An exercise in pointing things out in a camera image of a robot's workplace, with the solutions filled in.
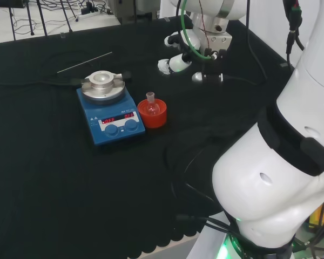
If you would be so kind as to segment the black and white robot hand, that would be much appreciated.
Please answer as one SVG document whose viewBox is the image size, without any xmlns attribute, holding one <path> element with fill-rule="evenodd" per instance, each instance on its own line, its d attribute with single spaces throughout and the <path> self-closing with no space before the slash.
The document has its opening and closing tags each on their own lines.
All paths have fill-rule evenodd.
<svg viewBox="0 0 324 259">
<path fill-rule="evenodd" d="M 192 64 L 199 64 L 200 71 L 192 76 L 196 83 L 224 81 L 224 62 L 232 36 L 227 33 L 206 35 L 202 30 L 187 29 L 175 32 L 164 39 L 167 47 L 180 50 L 180 54 L 158 61 L 159 71 L 165 75 L 186 71 Z"/>
</svg>

